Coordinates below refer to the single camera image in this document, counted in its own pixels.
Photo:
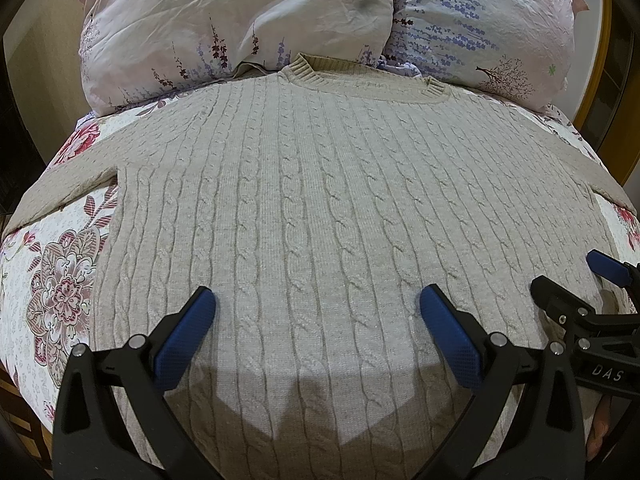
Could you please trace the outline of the pink floral pillow left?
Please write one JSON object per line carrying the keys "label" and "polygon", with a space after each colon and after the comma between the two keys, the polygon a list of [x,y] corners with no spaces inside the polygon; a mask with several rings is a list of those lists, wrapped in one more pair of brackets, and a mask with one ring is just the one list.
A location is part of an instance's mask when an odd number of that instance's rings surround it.
{"label": "pink floral pillow left", "polygon": [[393,0],[80,0],[85,98],[104,116],[301,53],[374,64]]}

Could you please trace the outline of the pink lavender pillow right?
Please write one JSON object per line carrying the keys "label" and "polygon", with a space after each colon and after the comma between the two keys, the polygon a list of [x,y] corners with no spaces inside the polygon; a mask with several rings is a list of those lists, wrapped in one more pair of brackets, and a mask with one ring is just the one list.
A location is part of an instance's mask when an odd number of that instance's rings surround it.
{"label": "pink lavender pillow right", "polygon": [[384,58],[541,110],[566,88],[585,0],[394,0]]}

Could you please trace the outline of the beige cable knit sweater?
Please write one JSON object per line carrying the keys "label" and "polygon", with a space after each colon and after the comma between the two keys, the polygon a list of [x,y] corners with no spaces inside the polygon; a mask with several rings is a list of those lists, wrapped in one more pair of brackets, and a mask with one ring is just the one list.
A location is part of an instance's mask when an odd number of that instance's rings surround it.
{"label": "beige cable knit sweater", "polygon": [[3,240],[117,184],[86,344],[118,347],[210,288],[214,326],[167,400],[225,477],[415,474],[465,402],[420,318],[428,284],[534,348],[552,330],[540,274],[628,310],[585,258],[617,252],[598,197],[634,205],[524,116],[310,55],[207,87],[142,140],[131,125],[43,173]]}

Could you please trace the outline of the wooden bed headboard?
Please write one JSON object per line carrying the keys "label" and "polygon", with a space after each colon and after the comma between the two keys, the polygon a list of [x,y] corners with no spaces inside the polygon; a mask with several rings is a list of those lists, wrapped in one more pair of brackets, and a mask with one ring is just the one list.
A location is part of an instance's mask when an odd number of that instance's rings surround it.
{"label": "wooden bed headboard", "polygon": [[616,0],[585,0],[565,93],[554,101],[620,185],[639,163],[639,37]]}

